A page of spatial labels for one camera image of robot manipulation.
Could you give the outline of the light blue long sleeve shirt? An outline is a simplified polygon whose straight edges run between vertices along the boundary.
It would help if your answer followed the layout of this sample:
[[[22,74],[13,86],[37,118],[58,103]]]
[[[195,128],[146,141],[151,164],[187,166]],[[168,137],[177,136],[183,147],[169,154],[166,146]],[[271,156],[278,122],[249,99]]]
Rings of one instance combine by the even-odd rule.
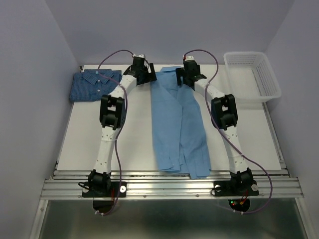
[[[211,171],[201,110],[193,90],[178,86],[176,67],[163,67],[151,83],[152,138],[158,170],[205,178]]]

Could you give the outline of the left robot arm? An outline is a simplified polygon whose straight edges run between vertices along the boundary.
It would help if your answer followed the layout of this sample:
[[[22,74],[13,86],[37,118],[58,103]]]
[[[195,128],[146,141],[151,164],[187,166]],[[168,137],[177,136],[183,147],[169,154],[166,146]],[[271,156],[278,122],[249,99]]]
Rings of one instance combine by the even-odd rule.
[[[144,54],[134,54],[132,64],[125,70],[115,89],[102,96],[99,115],[101,142],[96,163],[85,186],[88,192],[84,192],[84,196],[110,197],[120,190],[119,182],[111,182],[111,161],[115,143],[125,123],[127,97],[136,86],[156,80],[154,65],[148,63]]]

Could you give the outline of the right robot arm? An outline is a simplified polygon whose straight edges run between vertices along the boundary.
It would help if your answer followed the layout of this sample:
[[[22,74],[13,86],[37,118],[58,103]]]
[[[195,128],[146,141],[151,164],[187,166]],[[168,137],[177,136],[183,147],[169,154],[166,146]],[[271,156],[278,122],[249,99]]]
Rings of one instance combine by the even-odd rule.
[[[176,77],[179,86],[187,85],[211,105],[208,109],[212,123],[223,137],[229,159],[230,179],[214,182],[211,194],[216,197],[258,196],[257,183],[241,152],[235,97],[211,85],[192,56],[184,58],[183,67],[176,69]]]

